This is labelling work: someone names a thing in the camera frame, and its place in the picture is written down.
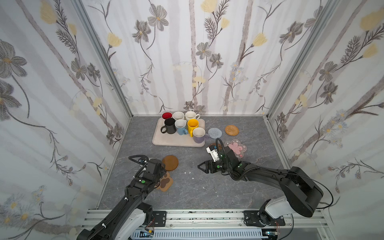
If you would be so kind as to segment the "pink flower silicone coaster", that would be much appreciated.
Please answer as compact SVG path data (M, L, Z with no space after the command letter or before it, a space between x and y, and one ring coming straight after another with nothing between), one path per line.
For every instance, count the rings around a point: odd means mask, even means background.
M244 152L247 151L247 147L237 139L233 139L230 142L225 142L225 147L229 147L235 153L238 159L243 158Z

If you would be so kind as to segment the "brown paw print coaster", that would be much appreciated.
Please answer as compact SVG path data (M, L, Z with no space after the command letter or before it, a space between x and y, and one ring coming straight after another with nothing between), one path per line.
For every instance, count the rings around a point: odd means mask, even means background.
M171 175L169 172L167 172L161 179L160 183L158 184L158 189L162 192L166 192L169 190L169 188L174 183L174 180L171 178Z

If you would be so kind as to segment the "plain round wooden coaster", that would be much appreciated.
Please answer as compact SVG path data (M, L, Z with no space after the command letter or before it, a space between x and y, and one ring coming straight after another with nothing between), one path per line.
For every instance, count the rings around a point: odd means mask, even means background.
M165 156L162 162L165 164L165 169L168 172L174 171L179 166L178 158L173 155Z

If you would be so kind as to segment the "purple mug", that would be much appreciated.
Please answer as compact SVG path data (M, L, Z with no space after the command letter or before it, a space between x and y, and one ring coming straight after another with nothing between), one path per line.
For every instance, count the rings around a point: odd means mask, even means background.
M198 127L193 130L193 139L197 144L203 143L210 136L206 133L205 129Z

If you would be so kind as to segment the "blue woven round coaster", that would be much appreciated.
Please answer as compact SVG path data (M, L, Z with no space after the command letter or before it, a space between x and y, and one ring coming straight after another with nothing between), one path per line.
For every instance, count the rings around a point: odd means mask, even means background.
M217 139L217 138L220 138L222 136L222 131L218 128L210 128L208 130L208 135L211 139Z

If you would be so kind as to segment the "rattan woven round coaster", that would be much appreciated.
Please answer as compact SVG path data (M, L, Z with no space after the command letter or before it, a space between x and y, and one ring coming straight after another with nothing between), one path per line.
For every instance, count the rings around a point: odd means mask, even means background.
M240 132L239 128L234 125L228 125L225 127L225 132L229 136L237 136Z

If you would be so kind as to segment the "beige serving tray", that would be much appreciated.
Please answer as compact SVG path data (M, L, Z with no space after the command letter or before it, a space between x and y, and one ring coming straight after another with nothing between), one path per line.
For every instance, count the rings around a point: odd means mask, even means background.
M157 146L174 146L174 147L203 147L206 143L206 140L203 140L202 143L196 143L193 138L189 135L179 135L175 134L162 134L161 127L164 125L164 119L158 118L157 125L155 128L155 133L152 139L152 143Z

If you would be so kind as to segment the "glossy brown round coaster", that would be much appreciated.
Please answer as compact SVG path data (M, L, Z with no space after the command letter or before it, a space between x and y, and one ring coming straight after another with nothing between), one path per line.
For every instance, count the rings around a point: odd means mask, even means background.
M213 150L219 150L219 151L222 151L222 149L223 149L223 148L222 148L221 144L218 144L218 145L216 146L215 143L210 144L209 147L208 147L208 151L209 151L209 152L212 152Z

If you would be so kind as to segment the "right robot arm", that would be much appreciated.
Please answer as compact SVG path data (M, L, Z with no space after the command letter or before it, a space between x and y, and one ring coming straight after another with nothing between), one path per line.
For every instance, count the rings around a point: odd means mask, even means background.
M258 182L280 189L284 196L275 200L266 200L260 209L247 217L247 224L265 227L274 223L284 215L297 213L311 218L319 206L324 187L310 178L299 167L290 169L271 169L250 162L240 161L229 147L208 147L211 160L198 165L198 169L206 174L221 173L234 181Z

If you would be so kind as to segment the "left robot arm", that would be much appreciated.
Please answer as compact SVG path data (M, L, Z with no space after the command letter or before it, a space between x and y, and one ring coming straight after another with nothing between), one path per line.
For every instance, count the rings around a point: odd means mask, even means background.
M151 193L166 174L165 165L157 159L148 160L125 188L119 203L92 230L82 230L78 240L114 240L134 210Z

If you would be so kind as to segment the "yellow mug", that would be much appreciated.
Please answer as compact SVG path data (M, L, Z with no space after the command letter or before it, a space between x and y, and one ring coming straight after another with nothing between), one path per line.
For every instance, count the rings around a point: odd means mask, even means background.
M199 127L199 121L196 119L191 119L188 121L188 132L190 137L193 137L193 130Z

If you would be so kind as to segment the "black mug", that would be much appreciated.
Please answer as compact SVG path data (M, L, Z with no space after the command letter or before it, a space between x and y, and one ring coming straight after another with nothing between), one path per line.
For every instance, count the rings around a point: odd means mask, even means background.
M176 120L173 119L173 118L168 118L164 121L164 126L161 127L161 133L162 134L174 134L177 130L176 130L176 126L175 126L175 122Z

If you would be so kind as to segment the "light blue mug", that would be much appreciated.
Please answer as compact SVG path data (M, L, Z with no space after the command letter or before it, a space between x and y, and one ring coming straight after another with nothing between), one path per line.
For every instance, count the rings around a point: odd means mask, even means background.
M177 133L180 136L187 135L188 132L188 127L187 127L187 121L184 119L179 119L175 121L175 127L177 130Z

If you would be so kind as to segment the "red interior mug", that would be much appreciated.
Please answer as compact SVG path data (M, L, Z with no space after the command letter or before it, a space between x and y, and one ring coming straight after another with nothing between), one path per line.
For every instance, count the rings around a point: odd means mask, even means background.
M163 120L167 120L167 119L170 119L170 118L172 118L173 117L173 114L171 113L171 112L164 112L163 114L162 114L162 119Z

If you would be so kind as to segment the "white mug back middle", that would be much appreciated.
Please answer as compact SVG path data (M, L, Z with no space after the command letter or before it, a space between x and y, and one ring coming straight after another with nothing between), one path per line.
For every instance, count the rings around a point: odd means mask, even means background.
M176 121L177 120L184 120L185 114L183 112L177 111L177 112L173 113L172 118L175 119Z

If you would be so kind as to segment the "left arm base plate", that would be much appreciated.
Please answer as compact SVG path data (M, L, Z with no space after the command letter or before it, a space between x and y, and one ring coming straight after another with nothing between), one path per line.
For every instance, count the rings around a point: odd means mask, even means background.
M165 227L167 221L166 211L154 211L149 223L146 224L146 228Z

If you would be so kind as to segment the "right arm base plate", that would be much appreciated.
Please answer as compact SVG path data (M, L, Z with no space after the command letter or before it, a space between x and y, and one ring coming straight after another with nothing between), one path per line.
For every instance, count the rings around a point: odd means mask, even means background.
M247 227L278 227L285 226L285 220L283 217L273 219L264 211L243 211L244 223Z

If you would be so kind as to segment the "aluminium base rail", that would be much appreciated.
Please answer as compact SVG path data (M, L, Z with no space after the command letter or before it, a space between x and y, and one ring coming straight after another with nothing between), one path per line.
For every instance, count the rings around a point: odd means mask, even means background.
M243 209L222 210L166 210L164 229L245 229L245 214ZM288 229L294 224L295 228L327 228L328 224L320 211L316 211L311 218L299 214L284 215L282 219Z

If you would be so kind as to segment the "left corner aluminium post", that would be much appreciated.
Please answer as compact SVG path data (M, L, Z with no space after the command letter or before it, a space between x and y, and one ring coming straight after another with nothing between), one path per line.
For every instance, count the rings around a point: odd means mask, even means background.
M75 11L76 11L78 17L80 18L81 23L83 24L83 27L86 30L86 33L87 33L87 35L88 35L88 37L92 43L92 46L93 46L97 56L99 57L104 69L107 72L107 76L108 76L117 96L118 96L118 99L120 100L121 105L123 106L123 109L125 111L127 118L129 120L131 120L134 115L133 115L133 113L132 113L132 111L131 111L131 109L130 109L127 101L126 101L125 95L124 95L124 93L123 93L123 91L119 85L119 82L118 82L118 80L114 74L110 60L108 59L107 52L105 51L105 49L102 45L102 42L100 41L100 38L99 38L97 32L95 31L95 28L92 25L92 21L90 20L88 14L87 14L87 11L84 7L84 4L82 3L82 1L78 1L78 0L72 0L71 2L75 8Z

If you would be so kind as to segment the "corner aluminium post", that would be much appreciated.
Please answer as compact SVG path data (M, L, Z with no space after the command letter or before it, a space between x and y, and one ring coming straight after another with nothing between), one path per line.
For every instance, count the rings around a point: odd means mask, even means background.
M120 100L121 105L123 106L123 109L125 111L127 118L129 120L131 120L134 115L133 115L133 113L132 113L132 111L131 111L131 109L130 109L127 101L126 101L125 95L124 95L124 93L123 93L123 91L119 85L119 82L118 82L118 80L114 74L110 60L108 59L107 52L105 51L105 49L102 45L102 42L100 41L100 38L99 38L97 32L95 31L95 28L92 25L92 21L90 20L88 14L87 14L87 11L84 7L84 4L82 3L82 1L78 1L78 0L72 0L71 2L75 8L75 11L76 11L78 17L80 18L81 23L83 24L83 27L86 30L86 33L87 33L87 35L88 35L88 37L92 43L92 46L93 46L97 56L99 57L104 69L107 72L107 76L108 76L117 96L118 96L118 99Z
M305 44L299 52L298 57L294 61L292 68L286 75L283 84L281 85L279 91L277 92L277 95L275 96L270 106L268 114L266 115L266 118L268 120L270 120L272 116L278 111L278 106L283 101L285 95L287 94L295 79L295 76L297 75L302 65L305 63L306 59L310 55L312 49L315 46L315 43L320 38L322 31L327 26L327 22L332 17L334 10L338 4L339 1L327 1L323 10L320 12L318 20L315 22L312 30L310 31L309 37L307 38Z

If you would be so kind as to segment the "right corner aluminium post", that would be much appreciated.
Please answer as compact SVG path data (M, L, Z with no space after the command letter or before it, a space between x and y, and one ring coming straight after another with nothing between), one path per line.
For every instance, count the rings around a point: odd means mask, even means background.
M268 120L270 120L272 116L278 111L278 106L283 101L285 95L287 94L295 79L295 76L297 75L302 65L305 63L306 59L310 55L312 49L315 46L315 43L320 38L322 31L327 26L327 22L332 17L334 10L338 4L339 1L327 1L323 10L320 12L318 20L315 22L312 30L310 31L309 37L307 38L305 44L299 52L298 57L294 61L292 68L286 75L283 84L281 85L279 91L277 92L277 95L275 96L270 106L268 114L266 115L266 118Z

